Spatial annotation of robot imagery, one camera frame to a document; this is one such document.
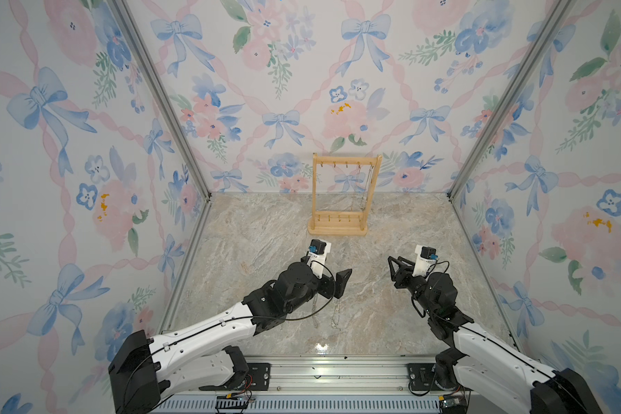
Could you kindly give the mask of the wooden jewelry display stand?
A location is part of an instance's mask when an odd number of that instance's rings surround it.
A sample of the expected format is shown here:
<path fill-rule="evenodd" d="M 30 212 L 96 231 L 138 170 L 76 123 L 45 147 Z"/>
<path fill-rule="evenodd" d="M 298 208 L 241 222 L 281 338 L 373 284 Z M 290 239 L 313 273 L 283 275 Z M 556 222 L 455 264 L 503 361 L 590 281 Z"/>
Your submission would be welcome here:
<path fill-rule="evenodd" d="M 365 236 L 383 157 L 313 155 L 313 236 Z"/>

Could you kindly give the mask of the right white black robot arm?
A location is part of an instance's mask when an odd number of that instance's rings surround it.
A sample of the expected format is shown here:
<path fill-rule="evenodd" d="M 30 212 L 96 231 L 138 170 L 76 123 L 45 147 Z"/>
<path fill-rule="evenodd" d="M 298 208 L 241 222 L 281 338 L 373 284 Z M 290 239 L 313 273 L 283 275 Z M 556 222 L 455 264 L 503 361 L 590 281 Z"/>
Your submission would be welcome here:
<path fill-rule="evenodd" d="M 431 260 L 388 257 L 395 288 L 407 290 L 417 313 L 447 345 L 436 355 L 434 380 L 462 386 L 507 413 L 599 413 L 588 383 L 566 368 L 553 369 L 489 334 L 456 304 L 457 289 Z"/>

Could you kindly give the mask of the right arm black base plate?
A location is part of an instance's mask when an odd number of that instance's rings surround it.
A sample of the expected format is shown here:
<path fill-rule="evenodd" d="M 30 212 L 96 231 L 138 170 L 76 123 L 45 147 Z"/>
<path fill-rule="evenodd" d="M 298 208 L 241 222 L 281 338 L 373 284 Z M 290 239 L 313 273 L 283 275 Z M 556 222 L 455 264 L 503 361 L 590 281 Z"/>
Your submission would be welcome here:
<path fill-rule="evenodd" d="M 451 394 L 474 391 L 477 379 L 467 379 L 466 371 L 459 373 L 460 365 L 440 364 L 435 362 L 408 363 L 405 366 L 408 389 L 414 394 L 429 393 Z"/>

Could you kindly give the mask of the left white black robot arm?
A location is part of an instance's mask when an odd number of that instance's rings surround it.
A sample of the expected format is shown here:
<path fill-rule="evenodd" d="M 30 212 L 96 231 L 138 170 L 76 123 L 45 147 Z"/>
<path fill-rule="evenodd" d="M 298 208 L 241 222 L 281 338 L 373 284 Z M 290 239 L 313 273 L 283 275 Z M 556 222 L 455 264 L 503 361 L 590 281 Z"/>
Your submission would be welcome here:
<path fill-rule="evenodd" d="M 248 375 L 236 342 L 291 321 L 291 313 L 320 295 L 341 298 L 352 271 L 333 274 L 315 262 L 294 262 L 228 310 L 185 329 L 126 337 L 108 369 L 115 411 L 149 413 L 176 393 L 235 390 Z"/>

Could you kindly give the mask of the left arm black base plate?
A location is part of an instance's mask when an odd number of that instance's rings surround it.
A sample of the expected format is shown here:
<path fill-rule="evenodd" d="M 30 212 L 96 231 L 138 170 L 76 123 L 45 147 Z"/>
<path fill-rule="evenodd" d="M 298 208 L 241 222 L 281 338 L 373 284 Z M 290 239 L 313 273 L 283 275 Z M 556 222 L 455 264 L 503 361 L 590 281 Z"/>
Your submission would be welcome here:
<path fill-rule="evenodd" d="M 248 363 L 248 371 L 245 374 L 235 374 L 226 385 L 203 386 L 199 390 L 203 392 L 238 392 L 248 388 L 249 391 L 268 391 L 271 379 L 270 363 Z"/>

